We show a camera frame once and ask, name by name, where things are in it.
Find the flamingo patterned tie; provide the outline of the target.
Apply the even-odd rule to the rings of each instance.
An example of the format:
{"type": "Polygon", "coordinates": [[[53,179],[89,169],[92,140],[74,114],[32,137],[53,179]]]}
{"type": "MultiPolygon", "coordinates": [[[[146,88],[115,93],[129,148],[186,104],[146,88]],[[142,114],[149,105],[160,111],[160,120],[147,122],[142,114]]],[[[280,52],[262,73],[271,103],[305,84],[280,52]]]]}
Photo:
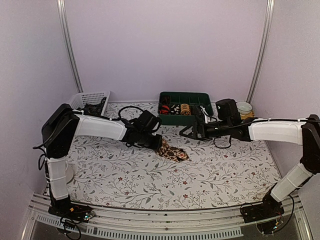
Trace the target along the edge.
{"type": "Polygon", "coordinates": [[[155,152],[160,157],[172,160],[174,162],[184,162],[190,160],[190,157],[184,149],[170,146],[164,138],[162,139],[162,146],[155,152]]]}

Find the green divided organizer box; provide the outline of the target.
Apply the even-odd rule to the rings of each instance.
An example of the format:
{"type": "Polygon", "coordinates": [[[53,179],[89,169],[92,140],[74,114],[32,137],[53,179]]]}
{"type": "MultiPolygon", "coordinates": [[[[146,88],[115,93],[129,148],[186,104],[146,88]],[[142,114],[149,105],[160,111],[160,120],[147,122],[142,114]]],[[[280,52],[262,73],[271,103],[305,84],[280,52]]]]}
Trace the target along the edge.
{"type": "Polygon", "coordinates": [[[163,91],[158,99],[158,116],[167,126],[187,126],[196,117],[204,121],[215,120],[210,96],[204,92],[163,91]]]}

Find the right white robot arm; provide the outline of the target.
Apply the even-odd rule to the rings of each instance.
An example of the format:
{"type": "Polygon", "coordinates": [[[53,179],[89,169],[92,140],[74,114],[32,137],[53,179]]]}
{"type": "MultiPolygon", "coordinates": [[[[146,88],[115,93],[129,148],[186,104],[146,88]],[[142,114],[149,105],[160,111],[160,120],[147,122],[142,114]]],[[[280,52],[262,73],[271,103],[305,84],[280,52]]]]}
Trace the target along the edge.
{"type": "Polygon", "coordinates": [[[278,205],[292,192],[301,188],[320,172],[320,118],[311,114],[306,118],[247,118],[227,117],[224,120],[204,123],[197,119],[183,128],[181,136],[199,141],[229,136],[243,142],[263,141],[272,147],[293,146],[293,152],[301,151],[297,164],[265,194],[258,213],[269,218],[278,210],[278,205]]]}

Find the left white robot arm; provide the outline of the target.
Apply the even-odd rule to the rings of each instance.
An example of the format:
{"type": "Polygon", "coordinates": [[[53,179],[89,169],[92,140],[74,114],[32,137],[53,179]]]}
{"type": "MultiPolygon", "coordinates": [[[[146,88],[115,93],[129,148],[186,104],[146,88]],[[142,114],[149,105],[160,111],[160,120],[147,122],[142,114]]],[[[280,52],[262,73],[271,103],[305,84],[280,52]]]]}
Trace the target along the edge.
{"type": "Polygon", "coordinates": [[[33,146],[34,150],[42,151],[45,158],[51,206],[63,217],[70,217],[75,211],[67,187],[66,163],[76,138],[104,138],[120,141],[129,148],[156,151],[162,146],[162,136],[157,133],[161,123],[161,119],[148,110],[126,119],[121,115],[110,118],[86,114],[69,104],[60,105],[42,126],[42,142],[33,146]]]}

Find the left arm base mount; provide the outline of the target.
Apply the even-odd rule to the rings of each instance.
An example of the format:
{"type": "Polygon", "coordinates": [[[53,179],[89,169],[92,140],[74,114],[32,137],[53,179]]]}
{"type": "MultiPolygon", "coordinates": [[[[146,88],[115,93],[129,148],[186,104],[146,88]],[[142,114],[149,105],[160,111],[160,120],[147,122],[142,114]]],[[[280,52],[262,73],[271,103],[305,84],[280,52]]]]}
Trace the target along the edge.
{"type": "Polygon", "coordinates": [[[88,205],[71,204],[65,209],[58,209],[50,206],[48,213],[58,216],[62,219],[69,219],[77,223],[87,223],[90,219],[96,216],[93,209],[88,205]]]}

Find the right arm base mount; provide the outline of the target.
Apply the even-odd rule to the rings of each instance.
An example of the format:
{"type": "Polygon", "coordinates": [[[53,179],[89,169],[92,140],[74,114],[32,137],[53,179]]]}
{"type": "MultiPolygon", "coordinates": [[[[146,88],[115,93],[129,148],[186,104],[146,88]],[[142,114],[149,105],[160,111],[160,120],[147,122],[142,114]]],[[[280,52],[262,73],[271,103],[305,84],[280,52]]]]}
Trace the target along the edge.
{"type": "Polygon", "coordinates": [[[274,209],[265,206],[264,203],[244,203],[240,206],[240,214],[245,223],[261,221],[273,217],[280,217],[285,213],[283,206],[277,205],[274,209]]]}

